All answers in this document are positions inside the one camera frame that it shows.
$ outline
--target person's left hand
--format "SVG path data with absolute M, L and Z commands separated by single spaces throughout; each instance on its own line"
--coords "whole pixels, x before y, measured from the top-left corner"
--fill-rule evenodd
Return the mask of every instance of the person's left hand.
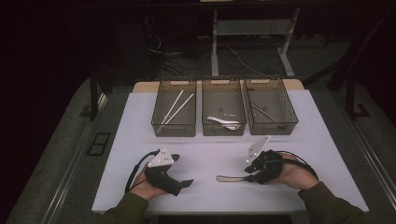
M 166 194 L 167 192 L 152 186 L 146 179 L 145 170 L 147 169 L 147 165 L 143 168 L 140 174 L 134 180 L 132 187 L 129 192 L 132 194 L 136 194 L 147 201 L 151 201 L 153 198 Z

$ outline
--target hand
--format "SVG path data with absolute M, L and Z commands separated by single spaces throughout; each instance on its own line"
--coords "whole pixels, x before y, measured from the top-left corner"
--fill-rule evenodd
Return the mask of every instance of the hand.
M 134 187 L 131 188 L 129 190 L 129 192 L 132 194 L 136 194 L 136 195 L 146 199 L 147 201 L 151 201 L 153 198 L 155 198 L 159 195 L 162 195 L 162 194 L 166 194 L 167 192 L 162 189 L 152 186 L 147 181 L 146 175 L 145 175 L 146 169 L 147 169 L 147 165 L 145 165 L 143 170 L 136 177 L 136 179 L 134 180 L 134 183 L 132 184 L 132 186 L 134 186 Z
M 283 158 L 285 159 L 295 160 L 295 161 L 298 160 L 295 156 L 292 156 L 290 154 L 286 154 L 286 153 L 279 153 L 279 154 L 282 155 Z M 280 176 L 277 179 L 268 182 L 267 184 L 283 183 L 294 189 L 310 189 L 314 187 L 318 182 L 319 182 L 318 179 L 316 179 L 311 173 L 309 173 L 304 168 L 297 165 L 284 163 L 283 170 Z

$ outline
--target forearm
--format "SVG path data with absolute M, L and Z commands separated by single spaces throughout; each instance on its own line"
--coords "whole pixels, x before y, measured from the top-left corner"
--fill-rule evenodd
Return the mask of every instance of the forearm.
M 368 223 L 365 214 L 356 206 L 335 197 L 322 183 L 302 190 L 299 196 L 305 202 L 312 224 L 320 223 Z
M 99 223 L 141 223 L 149 202 L 140 196 L 132 193 L 126 193 L 119 204 L 106 211 Z

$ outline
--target table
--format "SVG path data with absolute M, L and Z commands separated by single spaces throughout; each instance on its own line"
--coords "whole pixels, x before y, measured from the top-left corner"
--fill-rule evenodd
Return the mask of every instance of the table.
M 151 201 L 148 216 L 291 214 L 305 210 L 297 190 L 285 185 L 220 183 L 216 180 L 216 175 L 246 175 L 248 146 L 262 136 L 250 135 L 248 128 L 243 136 L 203 136 L 199 84 L 196 136 L 184 138 L 155 136 L 150 121 L 158 82 L 136 84 L 126 103 L 92 211 L 103 213 L 116 206 L 134 166 L 148 152 L 163 147 L 180 155 L 168 174 L 179 181 L 194 179 L 194 182 L 177 197 L 163 195 Z M 310 92 L 294 79 L 285 80 L 285 86 L 299 123 L 291 135 L 272 136 L 265 150 L 287 150 L 301 156 L 315 168 L 319 179 L 334 195 L 368 211 Z

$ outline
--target person's right hand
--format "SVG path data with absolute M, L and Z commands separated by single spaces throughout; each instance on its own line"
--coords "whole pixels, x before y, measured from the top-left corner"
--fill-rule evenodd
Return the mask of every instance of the person's right hand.
M 279 154 L 282 155 L 285 159 L 295 161 L 298 160 L 295 156 L 292 156 L 290 154 Z M 309 171 L 305 170 L 300 166 L 284 163 L 283 170 L 280 176 L 277 179 L 268 182 L 267 184 L 273 183 L 283 183 L 294 189 L 310 189 L 314 187 L 317 183 L 319 183 L 319 180 L 316 179 L 311 173 L 309 173 Z

